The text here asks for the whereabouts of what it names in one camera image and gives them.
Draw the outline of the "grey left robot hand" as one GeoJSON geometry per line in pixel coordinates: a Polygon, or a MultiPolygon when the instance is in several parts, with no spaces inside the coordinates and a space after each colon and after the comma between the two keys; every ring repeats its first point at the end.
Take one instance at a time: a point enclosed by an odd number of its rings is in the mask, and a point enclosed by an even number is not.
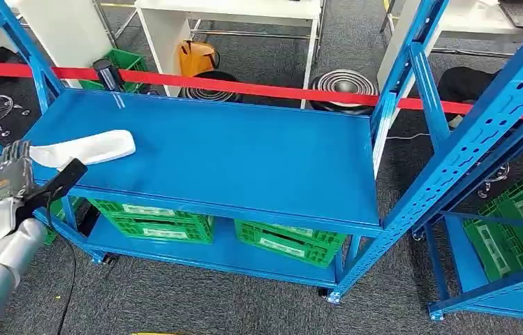
{"type": "Polygon", "coordinates": [[[23,198],[35,188],[30,141],[16,140],[0,154],[0,201],[23,198]]]}

